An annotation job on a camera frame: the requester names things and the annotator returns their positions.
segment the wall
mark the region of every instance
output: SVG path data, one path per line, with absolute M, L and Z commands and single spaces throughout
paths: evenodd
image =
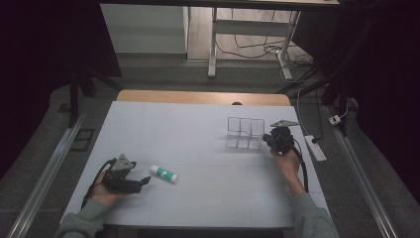
M 186 53 L 186 7 L 101 4 L 101 9 L 116 53 Z

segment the aluminum rail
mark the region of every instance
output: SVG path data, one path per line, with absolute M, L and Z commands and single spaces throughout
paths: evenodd
M 61 164 L 64 161 L 65 155 L 67 154 L 72 141 L 74 140 L 81 124 L 86 117 L 90 104 L 91 99 L 88 99 L 86 106 L 84 107 L 77 121 L 74 123 L 73 127 L 67 128 L 65 130 L 61 140 L 59 141 L 55 151 L 52 154 L 52 157 L 50 158 L 49 163 L 46 165 L 46 168 L 41 174 L 40 179 L 38 180 L 37 184 L 31 192 L 31 195 L 19 213 L 18 218 L 13 224 L 12 229 L 9 231 L 9 234 L 7 235 L 8 238 L 22 238 L 25 237 L 28 233 L 28 230 L 34 221 L 35 216 L 37 215 L 37 212 L 44 201 L 44 198 L 46 197 L 51 185 L 53 184 L 53 180 L 55 179 Z
M 324 106 L 324 113 L 327 115 L 328 118 L 334 116 L 330 113 L 329 109 Z M 372 215 L 377 223 L 377 227 L 379 228 L 382 236 L 385 238 L 396 238 L 398 237 L 395 228 L 392 225 L 391 220 L 389 219 L 385 209 L 383 208 L 382 202 L 377 197 L 376 192 L 374 191 L 368 176 L 359 162 L 358 157 L 353 149 L 352 144 L 350 143 L 347 137 L 344 137 L 341 131 L 334 127 L 334 134 L 342 148 L 345 157 L 349 163 L 349 166 L 355 176 L 356 181 L 361 188 L 362 194 L 365 197 L 365 201 L 367 205 L 370 207 L 372 211 Z

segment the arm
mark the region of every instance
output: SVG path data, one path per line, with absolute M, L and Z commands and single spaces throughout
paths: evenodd
M 86 205 L 77 214 L 68 213 L 64 216 L 54 237 L 95 237 L 96 232 L 103 229 L 103 220 L 109 207 L 127 195 L 106 189 L 101 183 L 103 176 L 104 173 L 99 177 Z
M 315 205 L 311 196 L 305 191 L 299 176 L 299 159 L 293 151 L 281 156 L 271 150 L 277 166 L 284 174 L 293 195 L 293 225 L 297 237 L 339 237 L 336 227 L 324 208 Z

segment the dark background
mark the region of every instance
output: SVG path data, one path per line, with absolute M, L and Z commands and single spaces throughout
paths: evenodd
M 121 76 L 96 1 L 0 1 L 0 66 L 0 178 L 40 125 L 55 89 L 86 67 Z

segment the transparent box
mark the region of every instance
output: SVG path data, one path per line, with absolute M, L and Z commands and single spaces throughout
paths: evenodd
M 258 150 L 263 134 L 263 119 L 229 117 L 226 147 Z

